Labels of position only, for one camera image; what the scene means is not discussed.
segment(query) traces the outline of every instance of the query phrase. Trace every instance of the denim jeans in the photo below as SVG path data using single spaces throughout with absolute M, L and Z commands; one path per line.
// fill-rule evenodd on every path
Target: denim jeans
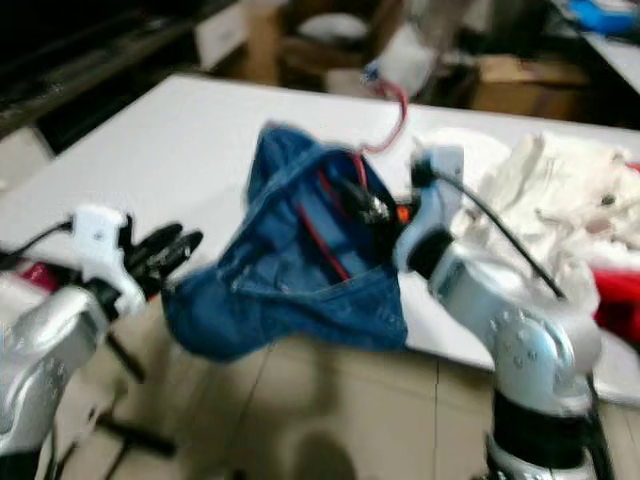
M 364 161 L 371 191 L 388 195 Z M 362 181 L 353 154 L 282 126 L 260 136 L 248 211 L 219 261 L 163 292 L 189 351 L 231 361 L 292 333 L 365 349 L 402 349 L 397 272 L 348 217 L 338 179 Z

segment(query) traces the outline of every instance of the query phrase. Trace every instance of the red wire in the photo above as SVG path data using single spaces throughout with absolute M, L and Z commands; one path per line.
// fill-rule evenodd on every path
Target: red wire
M 398 99 L 400 102 L 400 118 L 389 137 L 383 143 L 380 145 L 364 144 L 360 147 L 360 151 L 353 155 L 353 161 L 358 172 L 358 179 L 360 180 L 360 185 L 362 185 L 363 188 L 367 188 L 367 174 L 362 160 L 363 153 L 382 153 L 389 148 L 402 132 L 402 129 L 407 122 L 407 116 L 409 115 L 409 97 L 407 97 L 406 92 L 398 85 L 385 80 L 379 80 L 374 89 L 380 94 L 391 93 L 396 97 L 396 99 Z
M 407 121 L 407 116 L 409 114 L 409 98 L 405 91 L 400 88 L 398 85 L 395 85 L 391 82 L 387 82 L 385 80 L 379 80 L 376 87 L 380 93 L 386 94 L 391 93 L 396 99 L 400 102 L 400 119 L 396 124 L 395 128 L 391 132 L 391 135 L 380 145 L 367 145 L 365 144 L 362 148 L 362 152 L 369 153 L 380 153 L 384 152 L 387 148 L 391 146 L 393 142 L 395 142 L 400 132 L 404 128 L 404 124 Z
M 335 207 L 338 209 L 338 211 L 346 217 L 347 212 L 345 212 L 344 209 L 342 208 L 340 197 L 335 192 L 335 190 L 331 188 L 331 184 L 329 183 L 329 180 L 327 179 L 324 172 L 318 172 L 318 180 L 320 180 L 320 185 L 322 186 L 324 191 L 327 192 L 327 194 L 331 197 L 331 201 L 333 202 Z
M 301 205 L 297 205 L 296 210 L 298 210 L 298 215 L 300 215 L 300 218 L 302 218 L 302 222 L 304 223 L 305 227 L 307 227 L 307 230 L 311 234 L 311 237 L 313 237 L 313 240 L 316 242 L 316 244 L 320 248 L 320 251 L 322 252 L 324 257 L 329 261 L 333 269 L 340 276 L 340 279 L 343 282 L 349 280 L 350 278 L 349 274 L 344 269 L 344 267 L 340 264 L 338 259 L 333 256 L 333 254 L 331 253 L 331 250 L 329 249 L 329 246 L 325 243 L 324 239 L 318 233 L 318 231 L 313 227 L 313 223 L 311 223 L 311 220 L 309 219 L 307 212 L 304 211 Z

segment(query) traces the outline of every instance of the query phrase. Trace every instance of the white table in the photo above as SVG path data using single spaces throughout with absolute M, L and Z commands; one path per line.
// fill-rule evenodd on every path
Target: white table
M 18 245 L 78 204 L 97 202 L 133 213 L 138 237 L 171 220 L 201 229 L 205 240 L 190 267 L 210 262 L 242 219 L 243 189 L 266 122 L 285 122 L 322 140 L 358 145 L 384 137 L 397 109 L 377 100 L 173 76 L 4 197 L 0 242 L 4 247 Z M 411 107 L 406 132 L 441 127 L 484 132 L 509 146 L 524 134 L 553 130 L 640 152 L 640 133 L 632 131 Z M 412 136 L 405 133 L 387 153 L 372 159 L 392 191 L 403 191 L 409 183 L 404 167 L 412 148 Z M 35 253 L 62 264 L 75 261 L 69 239 L 62 235 L 43 242 Z M 421 281 L 403 277 L 402 283 L 410 346 L 491 368 L 482 345 L 428 297 Z M 639 380 L 640 374 L 633 382 L 619 386 L 614 381 L 604 390 L 607 396 L 640 401 Z

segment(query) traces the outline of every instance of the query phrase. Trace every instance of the cardboard box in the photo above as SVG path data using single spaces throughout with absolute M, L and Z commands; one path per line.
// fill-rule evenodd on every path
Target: cardboard box
M 486 55 L 477 74 L 473 110 L 574 121 L 588 110 L 589 77 L 576 65 Z

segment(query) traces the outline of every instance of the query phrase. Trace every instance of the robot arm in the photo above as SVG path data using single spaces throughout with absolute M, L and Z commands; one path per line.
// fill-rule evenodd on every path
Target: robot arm
M 393 232 L 381 257 L 416 271 L 433 297 L 491 353 L 495 364 L 494 426 L 487 435 L 491 474 L 500 480 L 594 480 L 587 452 L 594 398 L 589 377 L 601 340 L 588 315 L 544 295 L 486 248 L 454 239 L 450 224 L 460 193 L 463 151 L 437 147 L 413 166 L 419 203 L 406 226 L 393 215 L 366 212 L 374 232 Z M 358 207 L 375 208 L 359 200 Z M 396 210 L 387 205 L 386 211 Z
M 28 311 L 0 352 L 0 480 L 35 477 L 41 446 L 73 373 L 93 356 L 110 323 L 140 311 L 202 240 L 162 228 L 131 245 L 131 219 L 103 207 L 73 219 L 83 283 Z

